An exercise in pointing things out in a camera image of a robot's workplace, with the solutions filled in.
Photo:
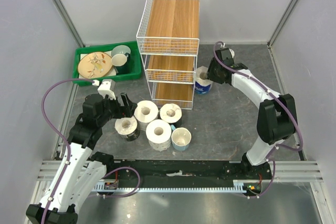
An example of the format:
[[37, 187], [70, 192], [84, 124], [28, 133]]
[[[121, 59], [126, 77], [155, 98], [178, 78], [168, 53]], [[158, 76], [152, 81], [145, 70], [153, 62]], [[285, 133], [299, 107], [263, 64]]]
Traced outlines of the white floral towel roll back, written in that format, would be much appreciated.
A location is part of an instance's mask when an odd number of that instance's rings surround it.
[[157, 105], [149, 100], [143, 100], [137, 103], [134, 116], [138, 121], [140, 130], [146, 131], [150, 122], [158, 118], [159, 109]]

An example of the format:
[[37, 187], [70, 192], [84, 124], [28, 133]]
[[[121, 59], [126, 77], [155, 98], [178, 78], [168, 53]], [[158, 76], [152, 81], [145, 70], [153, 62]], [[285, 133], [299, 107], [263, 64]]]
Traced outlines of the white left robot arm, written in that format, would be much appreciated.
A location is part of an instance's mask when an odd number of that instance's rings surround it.
[[98, 92], [86, 97], [69, 137], [61, 136], [66, 151], [40, 202], [30, 204], [26, 210], [31, 223], [77, 223], [80, 209], [97, 182], [122, 169], [115, 168], [111, 155], [89, 156], [102, 136], [103, 126], [112, 119], [133, 116], [137, 105], [126, 93], [121, 94], [120, 102], [111, 79], [92, 79], [90, 83]]

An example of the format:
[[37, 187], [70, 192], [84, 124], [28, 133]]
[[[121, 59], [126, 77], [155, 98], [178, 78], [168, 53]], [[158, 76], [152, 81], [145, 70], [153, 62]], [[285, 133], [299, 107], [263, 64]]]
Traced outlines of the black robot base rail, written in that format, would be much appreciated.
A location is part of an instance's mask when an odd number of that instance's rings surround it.
[[117, 179], [118, 188], [141, 189], [191, 189], [231, 187], [235, 180], [264, 182], [272, 178], [268, 163], [258, 166], [247, 164], [247, 160], [204, 161], [204, 160], [145, 160], [114, 159], [102, 152], [93, 154], [89, 161], [99, 161], [107, 166], [107, 172], [125, 167], [107, 176]]

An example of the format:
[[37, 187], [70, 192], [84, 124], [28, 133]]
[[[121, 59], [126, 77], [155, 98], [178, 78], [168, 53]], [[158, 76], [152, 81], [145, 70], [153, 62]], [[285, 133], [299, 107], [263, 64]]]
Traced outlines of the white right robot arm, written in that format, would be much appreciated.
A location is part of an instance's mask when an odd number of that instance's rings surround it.
[[248, 179], [259, 173], [270, 153], [282, 145], [296, 131], [297, 114], [295, 100], [290, 94], [280, 94], [260, 82], [242, 63], [234, 63], [229, 48], [213, 50], [207, 79], [229, 84], [241, 91], [258, 109], [258, 137], [252, 148], [241, 160], [240, 172]]

